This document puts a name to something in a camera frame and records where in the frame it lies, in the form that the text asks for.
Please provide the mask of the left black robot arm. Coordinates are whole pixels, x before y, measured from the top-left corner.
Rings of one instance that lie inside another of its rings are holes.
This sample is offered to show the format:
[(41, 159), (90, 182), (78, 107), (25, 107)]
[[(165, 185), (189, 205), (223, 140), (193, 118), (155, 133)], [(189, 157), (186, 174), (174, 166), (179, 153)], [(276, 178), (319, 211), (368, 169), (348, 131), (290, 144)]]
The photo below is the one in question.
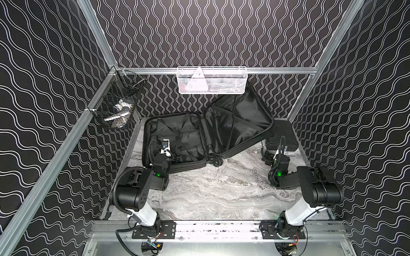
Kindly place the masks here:
[(157, 229), (159, 215), (147, 203), (148, 193), (151, 189), (164, 191), (167, 188), (174, 154), (171, 152), (169, 139), (163, 139), (160, 144), (151, 142), (148, 149), (153, 145), (159, 151), (154, 155), (148, 154), (148, 168), (127, 167), (113, 185), (110, 203), (141, 226)]

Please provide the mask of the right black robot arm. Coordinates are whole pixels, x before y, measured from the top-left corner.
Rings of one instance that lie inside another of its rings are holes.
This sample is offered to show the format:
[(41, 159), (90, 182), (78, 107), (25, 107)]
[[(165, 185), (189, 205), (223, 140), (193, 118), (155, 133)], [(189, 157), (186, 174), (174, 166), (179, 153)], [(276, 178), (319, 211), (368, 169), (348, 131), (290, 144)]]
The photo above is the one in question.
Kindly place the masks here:
[(327, 174), (326, 168), (298, 166), (295, 172), (289, 172), (288, 156), (264, 150), (262, 160), (271, 166), (268, 181), (272, 187), (284, 190), (300, 188), (302, 192), (301, 199), (280, 214), (279, 229), (301, 227), (315, 214), (343, 202), (344, 193)]

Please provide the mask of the black ribbed hard-shell suitcase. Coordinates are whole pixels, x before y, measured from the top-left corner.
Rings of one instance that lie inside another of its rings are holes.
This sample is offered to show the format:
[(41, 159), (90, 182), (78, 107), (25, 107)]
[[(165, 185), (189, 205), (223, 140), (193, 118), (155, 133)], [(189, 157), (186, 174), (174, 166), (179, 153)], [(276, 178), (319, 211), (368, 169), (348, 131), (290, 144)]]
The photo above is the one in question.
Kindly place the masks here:
[(159, 144), (168, 139), (174, 160), (170, 173), (205, 167), (272, 136), (275, 120), (251, 85), (241, 95), (220, 95), (202, 113), (185, 112), (149, 118), (144, 125), (142, 163), (150, 167)]

